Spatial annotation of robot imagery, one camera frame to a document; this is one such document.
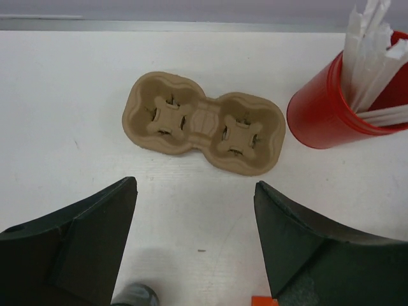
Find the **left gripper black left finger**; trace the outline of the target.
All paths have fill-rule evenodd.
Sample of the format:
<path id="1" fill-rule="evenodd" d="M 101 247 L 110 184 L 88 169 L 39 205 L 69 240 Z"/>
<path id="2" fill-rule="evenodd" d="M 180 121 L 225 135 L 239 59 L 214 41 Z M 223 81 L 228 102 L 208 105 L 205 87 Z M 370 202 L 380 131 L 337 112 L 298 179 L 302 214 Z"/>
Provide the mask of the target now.
<path id="1" fill-rule="evenodd" d="M 1 232 L 1 305 L 109 305 L 137 194 L 125 177 Z"/>

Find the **brown cardboard cup carrier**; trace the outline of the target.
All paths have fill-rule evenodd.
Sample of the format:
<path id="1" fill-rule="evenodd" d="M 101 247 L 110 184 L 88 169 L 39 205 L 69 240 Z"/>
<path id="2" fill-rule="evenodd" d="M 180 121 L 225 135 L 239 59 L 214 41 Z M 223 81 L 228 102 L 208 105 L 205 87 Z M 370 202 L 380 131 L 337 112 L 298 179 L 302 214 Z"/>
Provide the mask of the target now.
<path id="1" fill-rule="evenodd" d="M 196 149 L 213 166 L 247 176 L 277 164 L 286 133 L 270 100 L 242 92 L 209 98 L 191 79 L 161 71 L 136 81 L 122 127 L 142 148 L 168 155 Z"/>

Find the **orange paper bag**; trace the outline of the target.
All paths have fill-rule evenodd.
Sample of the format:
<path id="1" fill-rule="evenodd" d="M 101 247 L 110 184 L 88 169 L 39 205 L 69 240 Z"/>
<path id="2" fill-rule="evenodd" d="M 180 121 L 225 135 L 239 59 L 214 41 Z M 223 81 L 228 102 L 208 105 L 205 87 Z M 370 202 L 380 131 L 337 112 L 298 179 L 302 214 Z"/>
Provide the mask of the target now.
<path id="1" fill-rule="evenodd" d="M 252 296 L 251 306 L 279 306 L 279 303 L 271 296 Z"/>

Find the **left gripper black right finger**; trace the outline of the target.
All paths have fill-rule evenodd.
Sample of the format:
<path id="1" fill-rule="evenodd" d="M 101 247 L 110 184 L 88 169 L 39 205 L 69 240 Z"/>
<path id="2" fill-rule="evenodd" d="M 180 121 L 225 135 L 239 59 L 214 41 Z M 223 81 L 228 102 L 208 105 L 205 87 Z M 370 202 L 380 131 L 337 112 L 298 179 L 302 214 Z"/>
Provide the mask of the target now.
<path id="1" fill-rule="evenodd" d="M 333 221 L 262 181 L 254 211 L 279 305 L 407 304 L 407 242 Z"/>

